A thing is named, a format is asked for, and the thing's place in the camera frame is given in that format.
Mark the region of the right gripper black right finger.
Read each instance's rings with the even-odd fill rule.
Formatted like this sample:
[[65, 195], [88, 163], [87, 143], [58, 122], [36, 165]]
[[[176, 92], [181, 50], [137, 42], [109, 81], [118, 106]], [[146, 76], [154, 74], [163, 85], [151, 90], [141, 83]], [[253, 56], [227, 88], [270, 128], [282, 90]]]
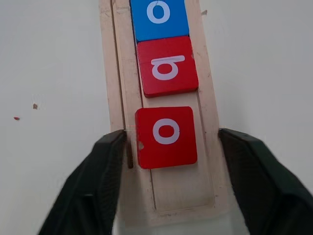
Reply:
[[250, 235], [313, 235], [313, 195], [260, 140], [221, 128], [231, 186]]

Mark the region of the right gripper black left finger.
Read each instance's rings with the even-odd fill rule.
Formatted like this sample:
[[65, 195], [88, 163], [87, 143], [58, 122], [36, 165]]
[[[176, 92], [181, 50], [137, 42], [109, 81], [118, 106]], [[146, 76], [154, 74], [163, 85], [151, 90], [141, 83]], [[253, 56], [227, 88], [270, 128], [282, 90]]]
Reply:
[[127, 134], [101, 137], [68, 176], [38, 235], [112, 235]]

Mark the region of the red letter tile o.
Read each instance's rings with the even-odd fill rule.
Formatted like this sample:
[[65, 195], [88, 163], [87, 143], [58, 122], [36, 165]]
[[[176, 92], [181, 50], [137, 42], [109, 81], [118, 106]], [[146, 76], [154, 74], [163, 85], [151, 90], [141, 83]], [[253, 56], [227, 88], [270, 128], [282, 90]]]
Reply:
[[191, 107], [141, 108], [135, 113], [141, 168], [192, 165], [198, 159]]

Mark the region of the red letter tile b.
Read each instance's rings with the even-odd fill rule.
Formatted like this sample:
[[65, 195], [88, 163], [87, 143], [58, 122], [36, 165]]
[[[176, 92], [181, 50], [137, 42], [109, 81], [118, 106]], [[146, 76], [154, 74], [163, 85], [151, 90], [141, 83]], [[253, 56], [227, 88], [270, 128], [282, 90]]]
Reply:
[[139, 42], [137, 55], [145, 97], [192, 92], [198, 88], [189, 36]]

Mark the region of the wooden letter tray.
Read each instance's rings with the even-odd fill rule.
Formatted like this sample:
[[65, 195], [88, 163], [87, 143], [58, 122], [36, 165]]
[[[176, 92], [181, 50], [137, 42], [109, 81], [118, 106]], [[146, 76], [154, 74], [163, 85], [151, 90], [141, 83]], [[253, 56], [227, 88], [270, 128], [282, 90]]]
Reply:
[[[199, 0], [186, 0], [199, 89], [146, 98], [139, 80], [130, 0], [98, 0], [111, 130], [125, 129], [119, 221], [158, 226], [210, 219], [227, 213], [229, 183], [218, 138], [219, 118]], [[137, 161], [135, 112], [139, 108], [189, 106], [195, 122], [198, 161], [142, 169]]]

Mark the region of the blue letter tile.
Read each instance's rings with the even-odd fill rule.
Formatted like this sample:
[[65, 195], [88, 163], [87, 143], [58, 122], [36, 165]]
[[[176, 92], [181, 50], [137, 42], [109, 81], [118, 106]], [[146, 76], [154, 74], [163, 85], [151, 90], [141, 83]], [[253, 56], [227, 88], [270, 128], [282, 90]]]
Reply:
[[130, 0], [138, 42], [189, 34], [185, 0]]

